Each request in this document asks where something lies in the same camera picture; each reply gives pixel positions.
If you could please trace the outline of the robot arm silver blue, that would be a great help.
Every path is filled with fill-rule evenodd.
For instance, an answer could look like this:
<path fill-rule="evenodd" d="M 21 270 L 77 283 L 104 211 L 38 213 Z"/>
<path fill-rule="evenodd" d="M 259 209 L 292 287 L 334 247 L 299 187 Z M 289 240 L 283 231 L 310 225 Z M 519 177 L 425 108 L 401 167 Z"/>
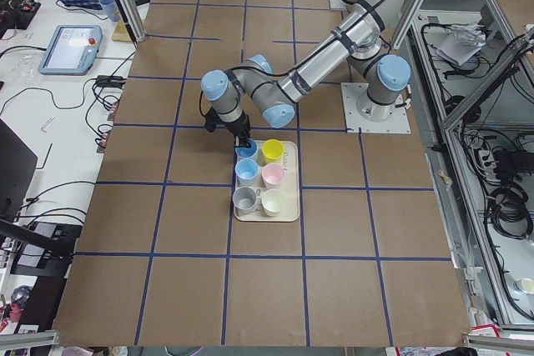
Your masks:
<path fill-rule="evenodd" d="M 272 128 L 286 126 L 295 105 L 341 63 L 347 62 L 368 82 L 360 100 L 360 114 L 381 122 L 410 80 L 411 68 L 402 57 L 388 53 L 380 38 L 401 10 L 404 0 L 342 0 L 350 10 L 341 23 L 301 62 L 281 74 L 273 73 L 267 59 L 256 54 L 239 66 L 212 70 L 201 79 L 201 90 L 211 107 L 204 127 L 213 132 L 224 125 L 237 148 L 250 141 L 249 116 L 241 99 L 249 96 Z"/>

